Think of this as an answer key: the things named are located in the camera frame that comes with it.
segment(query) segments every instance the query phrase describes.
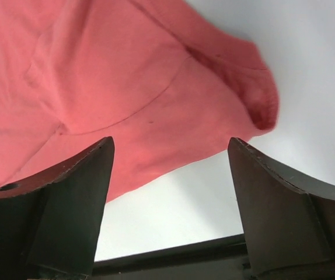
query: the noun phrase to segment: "white surface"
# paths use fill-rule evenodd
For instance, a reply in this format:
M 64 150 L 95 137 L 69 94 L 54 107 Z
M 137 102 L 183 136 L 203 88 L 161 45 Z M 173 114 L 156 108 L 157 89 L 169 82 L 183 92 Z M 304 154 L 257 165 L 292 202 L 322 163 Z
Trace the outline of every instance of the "white surface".
M 335 184 L 335 1 L 188 0 L 253 40 L 281 96 L 278 127 L 251 141 Z M 96 260 L 242 233 L 225 153 L 167 174 L 106 205 Z

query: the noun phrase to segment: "red cloth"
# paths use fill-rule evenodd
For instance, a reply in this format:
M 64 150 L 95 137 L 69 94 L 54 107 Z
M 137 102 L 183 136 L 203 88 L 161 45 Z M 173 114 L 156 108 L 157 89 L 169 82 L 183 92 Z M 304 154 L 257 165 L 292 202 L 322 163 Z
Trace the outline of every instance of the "red cloth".
M 0 0 L 0 187 L 112 136 L 112 200 L 277 111 L 255 45 L 182 0 Z

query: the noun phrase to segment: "folded cloth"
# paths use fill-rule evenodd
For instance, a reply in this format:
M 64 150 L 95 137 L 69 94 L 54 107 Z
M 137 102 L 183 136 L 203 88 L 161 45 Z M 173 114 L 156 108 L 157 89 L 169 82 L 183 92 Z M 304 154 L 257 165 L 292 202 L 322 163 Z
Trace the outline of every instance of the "folded cloth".
M 0 0 L 0 187 L 112 136 L 112 200 L 277 113 L 256 46 L 183 0 Z

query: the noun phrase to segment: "red fabric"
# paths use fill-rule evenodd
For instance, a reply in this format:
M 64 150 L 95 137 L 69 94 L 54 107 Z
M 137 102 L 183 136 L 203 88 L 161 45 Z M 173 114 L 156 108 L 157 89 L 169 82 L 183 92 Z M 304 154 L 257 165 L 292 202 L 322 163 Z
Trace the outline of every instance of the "red fabric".
M 182 0 L 0 0 L 0 187 L 112 136 L 112 200 L 277 111 L 255 45 Z

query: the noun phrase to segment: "red garment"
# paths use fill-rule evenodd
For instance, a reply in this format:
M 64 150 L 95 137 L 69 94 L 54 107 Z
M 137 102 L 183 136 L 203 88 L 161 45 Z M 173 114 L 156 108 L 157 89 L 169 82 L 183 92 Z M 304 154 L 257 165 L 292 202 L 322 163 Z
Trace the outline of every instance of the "red garment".
M 182 0 L 0 0 L 0 187 L 112 136 L 112 200 L 277 110 L 255 45 Z

